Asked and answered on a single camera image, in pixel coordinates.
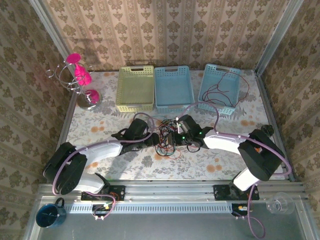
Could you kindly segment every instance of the plastic basket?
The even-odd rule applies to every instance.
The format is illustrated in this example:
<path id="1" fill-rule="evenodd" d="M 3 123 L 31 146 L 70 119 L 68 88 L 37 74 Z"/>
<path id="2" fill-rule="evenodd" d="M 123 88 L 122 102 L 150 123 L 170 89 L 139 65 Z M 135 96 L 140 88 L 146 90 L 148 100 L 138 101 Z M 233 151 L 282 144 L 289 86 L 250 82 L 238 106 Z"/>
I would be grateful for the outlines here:
<path id="1" fill-rule="evenodd" d="M 236 105 L 239 98 L 240 76 L 235 75 L 233 73 L 240 75 L 241 70 L 237 68 L 226 67 L 226 66 L 207 64 L 205 66 L 204 74 L 202 77 L 202 83 L 200 87 L 198 101 L 203 102 L 203 99 L 202 99 L 203 94 L 212 85 L 217 84 L 221 80 L 222 76 L 224 75 L 222 81 L 219 83 L 219 89 L 221 91 L 228 91 L 228 92 L 224 92 L 224 94 L 230 98 L 230 101 L 233 106 Z M 220 105 L 220 104 L 214 104 L 214 106 L 218 109 L 218 112 L 220 114 L 231 115 L 235 111 L 236 108 L 232 107 L 229 100 L 222 94 L 211 93 L 210 97 L 220 100 L 226 104 L 226 106 Z M 198 108 L 215 112 L 215 109 L 212 106 L 209 106 L 208 104 L 204 104 L 204 103 L 199 103 Z"/>
<path id="2" fill-rule="evenodd" d="M 152 111 L 155 98 L 153 66 L 126 66 L 119 70 L 115 105 L 120 112 Z"/>
<path id="3" fill-rule="evenodd" d="M 195 102 L 188 66 L 154 69 L 155 106 L 159 113 L 181 112 Z"/>

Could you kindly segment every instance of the clear glass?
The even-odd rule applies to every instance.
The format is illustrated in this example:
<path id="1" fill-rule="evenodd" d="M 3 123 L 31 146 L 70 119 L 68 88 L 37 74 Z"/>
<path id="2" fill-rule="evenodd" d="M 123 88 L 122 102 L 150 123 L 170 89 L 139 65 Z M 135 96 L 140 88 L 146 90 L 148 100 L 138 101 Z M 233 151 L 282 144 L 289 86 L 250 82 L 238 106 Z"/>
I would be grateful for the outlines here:
<path id="1" fill-rule="evenodd" d="M 292 214 L 295 210 L 295 203 L 288 194 L 278 192 L 266 201 L 266 208 L 272 214 Z"/>

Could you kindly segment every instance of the blue mug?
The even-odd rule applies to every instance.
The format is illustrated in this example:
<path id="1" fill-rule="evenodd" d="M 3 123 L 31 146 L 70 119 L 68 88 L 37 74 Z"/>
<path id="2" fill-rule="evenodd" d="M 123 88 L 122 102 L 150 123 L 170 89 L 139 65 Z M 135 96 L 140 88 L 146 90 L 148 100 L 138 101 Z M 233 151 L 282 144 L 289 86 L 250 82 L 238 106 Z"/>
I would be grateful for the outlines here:
<path id="1" fill-rule="evenodd" d="M 42 206 L 36 214 L 35 221 L 42 228 L 53 228 L 64 223 L 67 212 L 64 208 L 65 200 L 60 197 L 54 204 L 48 203 Z"/>

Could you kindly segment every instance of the red wire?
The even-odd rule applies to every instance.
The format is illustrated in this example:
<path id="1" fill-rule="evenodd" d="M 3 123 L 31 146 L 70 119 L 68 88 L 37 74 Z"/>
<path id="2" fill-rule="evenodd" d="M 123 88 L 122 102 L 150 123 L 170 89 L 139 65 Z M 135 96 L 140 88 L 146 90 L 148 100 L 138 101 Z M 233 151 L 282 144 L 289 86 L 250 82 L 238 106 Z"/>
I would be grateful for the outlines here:
<path id="1" fill-rule="evenodd" d="M 226 74 L 228 74 L 228 73 L 235 74 L 235 75 L 241 77 L 241 78 L 245 81 L 245 83 L 248 85 L 248 90 L 246 91 L 245 96 L 244 96 L 243 98 L 241 98 L 241 99 L 238 99 L 238 102 L 237 102 L 235 105 L 233 105 L 233 104 L 231 103 L 230 98 L 229 98 L 227 95 L 224 94 L 224 93 L 227 93 L 227 92 L 229 92 L 229 91 L 221 91 L 221 90 L 219 89 L 219 84 L 220 84 L 220 82 L 222 81 L 222 79 L 224 78 L 224 76 L 225 76 Z M 225 96 L 225 97 L 229 100 L 230 105 L 231 105 L 233 108 L 235 108 L 240 101 L 242 101 L 243 99 L 245 99 L 245 98 L 248 96 L 249 90 L 250 90 L 250 85 L 249 85 L 249 83 L 247 82 L 247 80 L 246 80 L 243 76 L 241 76 L 241 75 L 239 75 L 239 74 L 237 74 L 237 73 L 234 73 L 234 72 L 232 72 L 232 71 L 228 71 L 228 72 L 226 72 L 226 73 L 224 73 L 224 74 L 222 75 L 221 79 L 219 80 L 219 82 L 218 82 L 217 84 L 212 85 L 211 87 L 208 88 L 207 91 L 205 91 L 205 92 L 203 93 L 203 95 L 202 95 L 202 100 L 205 101 L 205 102 L 208 102 L 208 103 L 212 103 L 212 104 L 216 104 L 214 101 L 219 101 L 219 102 L 223 103 L 225 106 L 227 106 L 227 104 L 226 104 L 224 101 L 221 101 L 221 100 L 215 99 L 215 98 L 209 98 L 209 94 L 222 94 L 223 96 Z"/>

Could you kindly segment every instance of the tangled wires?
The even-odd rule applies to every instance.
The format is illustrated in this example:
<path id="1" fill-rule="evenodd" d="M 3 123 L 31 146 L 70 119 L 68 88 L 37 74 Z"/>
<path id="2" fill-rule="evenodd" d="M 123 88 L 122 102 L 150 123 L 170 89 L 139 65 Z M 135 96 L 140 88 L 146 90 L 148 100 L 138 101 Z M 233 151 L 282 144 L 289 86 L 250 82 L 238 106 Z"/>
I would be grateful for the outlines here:
<path id="1" fill-rule="evenodd" d="M 165 119 L 158 127 L 160 143 L 155 147 L 155 151 L 161 157 L 169 157 L 176 151 L 175 146 L 168 143 L 169 134 L 177 132 L 177 125 L 173 119 Z"/>
<path id="2" fill-rule="evenodd" d="M 240 98 L 235 105 L 232 104 L 230 98 L 227 96 L 227 93 L 228 93 L 229 91 L 221 91 L 221 90 L 219 89 L 219 84 L 221 83 L 221 81 L 223 80 L 223 78 L 224 78 L 224 76 L 225 76 L 226 74 L 235 74 L 235 75 L 237 75 L 237 76 L 240 76 L 240 77 L 246 82 L 246 84 L 248 85 L 248 90 L 246 91 L 245 96 L 244 96 L 243 98 Z M 228 72 L 226 72 L 225 74 L 222 75 L 220 81 L 219 81 L 217 84 L 212 85 L 211 87 L 208 88 L 207 91 L 205 91 L 205 92 L 203 93 L 203 95 L 202 95 L 202 101 L 207 102 L 207 103 L 211 103 L 211 104 L 218 104 L 218 105 L 224 104 L 224 105 L 227 106 L 227 107 L 233 107 L 233 108 L 235 108 L 241 100 L 243 100 L 243 99 L 245 99 L 245 98 L 247 97 L 247 95 L 248 95 L 248 93 L 249 93 L 249 89 L 250 89 L 250 85 L 249 85 L 249 83 L 244 79 L 244 77 L 242 77 L 241 75 L 239 75 L 239 74 L 237 74 L 237 73 L 234 73 L 234 72 L 232 72 L 232 71 L 228 71 Z M 218 95 L 222 95 L 222 96 L 226 97 L 227 100 L 228 100 L 228 102 L 225 103 L 224 101 L 219 100 L 219 99 L 218 99 L 218 98 L 219 98 Z"/>

